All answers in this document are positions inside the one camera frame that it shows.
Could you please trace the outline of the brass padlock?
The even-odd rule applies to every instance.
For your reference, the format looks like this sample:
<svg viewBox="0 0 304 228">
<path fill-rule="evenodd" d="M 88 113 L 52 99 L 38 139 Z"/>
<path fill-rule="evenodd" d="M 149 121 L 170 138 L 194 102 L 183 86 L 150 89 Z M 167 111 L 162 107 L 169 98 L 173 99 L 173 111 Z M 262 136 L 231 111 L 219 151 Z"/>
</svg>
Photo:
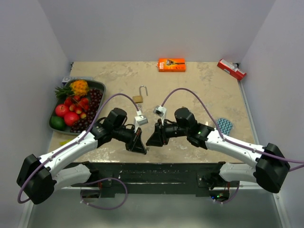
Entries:
<svg viewBox="0 0 304 228">
<path fill-rule="evenodd" d="M 141 104 L 141 103 L 143 103 L 142 88 L 144 88 L 145 93 L 146 93 L 146 96 L 148 96 L 148 89 L 147 89 L 147 87 L 146 87 L 145 85 L 141 85 L 141 86 L 139 87 L 139 94 L 133 96 L 133 101 L 134 101 L 136 104 Z"/>
</svg>

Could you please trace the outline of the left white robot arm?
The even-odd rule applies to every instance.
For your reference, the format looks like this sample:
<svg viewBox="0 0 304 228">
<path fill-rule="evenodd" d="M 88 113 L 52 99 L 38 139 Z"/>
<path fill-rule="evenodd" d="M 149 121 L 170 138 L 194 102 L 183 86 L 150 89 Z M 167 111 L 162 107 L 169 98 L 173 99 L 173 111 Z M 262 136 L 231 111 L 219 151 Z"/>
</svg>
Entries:
<svg viewBox="0 0 304 228">
<path fill-rule="evenodd" d="M 85 183 L 94 186 L 98 182 L 98 174 L 85 165 L 76 166 L 76 170 L 69 171 L 67 165 L 102 145 L 116 139 L 125 144 L 126 150 L 146 154 L 142 143 L 141 125 L 147 124 L 147 117 L 141 111 L 137 112 L 134 123 L 128 128 L 125 124 L 126 111 L 114 108 L 107 117 L 102 117 L 82 131 L 75 139 L 60 148 L 36 157 L 27 156 L 17 177 L 17 184 L 34 204 L 47 200 L 56 187 Z"/>
</svg>

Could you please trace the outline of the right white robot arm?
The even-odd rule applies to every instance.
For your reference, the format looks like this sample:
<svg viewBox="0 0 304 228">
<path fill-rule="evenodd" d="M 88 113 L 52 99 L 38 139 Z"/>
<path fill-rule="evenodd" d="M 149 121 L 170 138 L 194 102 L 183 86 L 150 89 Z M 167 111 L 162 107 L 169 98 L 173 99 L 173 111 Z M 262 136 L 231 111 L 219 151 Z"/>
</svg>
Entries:
<svg viewBox="0 0 304 228">
<path fill-rule="evenodd" d="M 231 181 L 246 181 L 257 183 L 271 193 L 280 191 L 290 165 L 275 144 L 262 146 L 224 135 L 217 128 L 199 123 L 185 107 L 175 111 L 174 122 L 165 118 L 166 108 L 162 106 L 157 106 L 153 112 L 159 119 L 147 146 L 162 147 L 170 138 L 185 136 L 195 147 L 221 152 L 241 161 L 240 164 L 221 163 L 219 170 L 211 175 L 214 185 L 221 187 Z"/>
</svg>

